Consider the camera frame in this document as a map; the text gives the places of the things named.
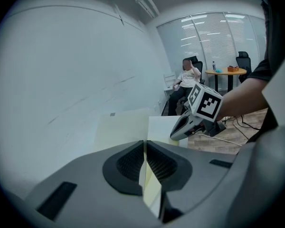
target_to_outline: round table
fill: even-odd
[[[214,74],[214,76],[215,76],[215,91],[216,92],[219,91],[218,75],[228,75],[228,92],[229,92],[230,90],[233,89],[233,75],[242,75],[242,74],[247,73],[247,71],[242,69],[242,68],[239,68],[238,71],[235,71],[235,72],[229,72],[227,67],[220,67],[218,69],[221,69],[223,72],[217,73],[213,69],[209,69],[209,70],[205,71],[206,74]]]

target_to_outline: floor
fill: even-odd
[[[178,104],[178,107],[176,109],[176,112],[178,115],[181,114],[181,109],[182,105]],[[249,125],[255,127],[255,128],[260,128],[263,120],[265,118],[267,109],[254,112],[251,114],[244,115],[244,122],[248,123]],[[168,115],[168,103],[165,107],[163,115]],[[241,117],[238,117],[238,122],[240,125],[245,126],[242,124],[242,119]],[[243,145],[247,142],[247,138],[238,130],[234,127],[234,125],[239,128],[240,131],[243,132],[243,134],[247,137],[250,138],[254,134],[256,134],[258,131],[253,129],[253,128],[244,128],[241,127],[237,124],[236,118],[233,117],[229,120],[226,121],[226,129],[216,135],[215,137],[228,140],[231,142],[238,143],[240,145]],[[234,143],[229,143],[229,142],[224,142],[222,140],[218,139],[211,139],[205,136],[200,136],[200,135],[194,135],[189,137],[189,142],[188,142],[188,148],[190,149],[195,149],[195,150],[201,150],[201,151],[208,151],[208,152],[219,152],[219,153],[229,153],[229,154],[237,154],[237,152],[240,149],[240,146],[234,144]]]

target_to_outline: white wall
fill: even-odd
[[[170,72],[170,65],[168,58],[162,44],[162,40],[157,31],[157,26],[160,26],[164,23],[170,22],[175,19],[179,19],[185,16],[203,13],[203,12],[233,12],[233,13],[242,13],[259,18],[264,18],[263,10],[258,4],[249,4],[240,1],[224,1],[224,0],[204,0],[197,1],[192,3],[186,3],[179,6],[176,6],[172,9],[167,9],[156,17],[148,24],[146,28],[152,38],[153,44],[156,48],[156,53],[161,61],[161,67],[164,72]]]
[[[2,23],[0,181],[21,198],[93,151],[99,115],[161,113],[160,62],[137,4],[120,1],[134,7],[124,25],[105,0],[23,0]]]

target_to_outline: office chair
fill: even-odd
[[[248,75],[251,74],[251,60],[248,53],[245,51],[239,51],[236,60],[237,60],[237,65],[240,68],[245,69],[247,71],[246,74],[240,75],[238,77],[239,81],[243,83],[247,79]]]
[[[199,83],[200,84],[205,84],[205,80],[201,78],[201,75],[202,75],[202,71],[203,71],[203,63],[201,61],[198,61],[197,57],[194,56],[194,57],[189,57],[188,59],[191,60],[192,62],[192,65],[194,67],[196,67],[199,71],[200,71],[200,80],[199,80]]]

